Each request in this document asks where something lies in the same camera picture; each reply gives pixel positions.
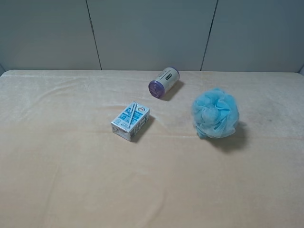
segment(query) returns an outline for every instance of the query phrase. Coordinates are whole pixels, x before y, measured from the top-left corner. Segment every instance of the beige fabric surface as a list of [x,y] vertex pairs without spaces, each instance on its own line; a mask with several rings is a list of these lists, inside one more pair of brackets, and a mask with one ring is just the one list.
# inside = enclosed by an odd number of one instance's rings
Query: beige fabric surface
[[[0,228],[300,228],[304,77],[181,72],[163,100],[156,71],[14,70],[0,77]],[[237,132],[200,140],[195,97],[237,100]],[[151,109],[134,142],[110,122]]]

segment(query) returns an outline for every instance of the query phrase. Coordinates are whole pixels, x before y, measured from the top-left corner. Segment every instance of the can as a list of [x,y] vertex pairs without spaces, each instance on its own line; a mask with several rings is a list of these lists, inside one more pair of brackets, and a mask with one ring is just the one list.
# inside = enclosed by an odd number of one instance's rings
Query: can
[[155,80],[149,83],[149,91],[156,98],[163,97],[180,79],[180,73],[173,67],[164,69]]

